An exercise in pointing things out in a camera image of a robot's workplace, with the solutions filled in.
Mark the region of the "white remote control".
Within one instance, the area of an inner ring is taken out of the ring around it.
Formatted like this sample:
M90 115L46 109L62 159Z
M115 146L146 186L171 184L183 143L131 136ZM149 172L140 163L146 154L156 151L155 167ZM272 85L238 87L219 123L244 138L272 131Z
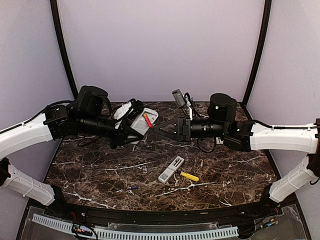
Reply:
M158 181L162 184L166 184L174 173L185 162L185 159L181 156L177 156L171 164L158 176Z

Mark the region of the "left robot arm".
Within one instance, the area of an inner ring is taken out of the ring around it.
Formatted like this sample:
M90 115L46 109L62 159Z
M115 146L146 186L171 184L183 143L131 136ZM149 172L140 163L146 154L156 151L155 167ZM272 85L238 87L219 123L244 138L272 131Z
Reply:
M17 169L8 159L16 152L40 147L65 137L93 135L109 139L111 149L143 139L131 123L144 104L134 98L113 108L108 93L96 86L83 86L74 100L47 105L33 117L0 132L0 186L50 207L60 218L71 213L62 190Z

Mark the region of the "yellow handled screwdriver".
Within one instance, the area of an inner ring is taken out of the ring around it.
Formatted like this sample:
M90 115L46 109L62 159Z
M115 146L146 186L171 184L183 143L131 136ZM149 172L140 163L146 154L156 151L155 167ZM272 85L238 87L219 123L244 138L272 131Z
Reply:
M192 174L189 174L189 173L186 173L186 172L183 172L183 171L176 171L177 173L179 173L180 176L186 178L186 179L189 179L191 181L194 181L194 182L198 182L199 181L199 178L197 176L194 176Z

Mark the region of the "grey remote control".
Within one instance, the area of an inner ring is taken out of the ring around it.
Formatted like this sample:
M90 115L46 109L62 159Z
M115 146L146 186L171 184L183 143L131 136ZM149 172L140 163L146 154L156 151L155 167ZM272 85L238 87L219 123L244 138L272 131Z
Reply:
M145 117L144 117L144 114L147 115L152 126L154 125L155 121L159 117L159 114L157 111L152 110L147 107L145 107L143 109L142 113L135 118L135 120L133 121L133 123L130 126L132 129L136 130L142 136L144 136L150 128Z

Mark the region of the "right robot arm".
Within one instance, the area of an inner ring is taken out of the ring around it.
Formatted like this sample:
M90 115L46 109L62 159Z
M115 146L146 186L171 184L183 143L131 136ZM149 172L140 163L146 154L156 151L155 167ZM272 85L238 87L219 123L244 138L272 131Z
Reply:
M286 150L306 153L300 164L264 190L255 213L266 217L275 203L320 177L320 120L305 125L269 125L258 120L236 121L237 101L224 94L210 96L207 117L175 117L154 132L177 142L212 138L234 151Z

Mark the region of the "red orange AAA battery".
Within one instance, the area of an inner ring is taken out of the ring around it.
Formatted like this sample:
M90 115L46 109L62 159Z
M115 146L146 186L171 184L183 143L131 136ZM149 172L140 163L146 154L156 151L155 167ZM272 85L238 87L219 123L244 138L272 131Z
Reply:
M152 128L153 127L153 124L151 123L149 117L148 117L148 114L146 112L143 113L143 118L144 120L146 121L147 125L149 128Z

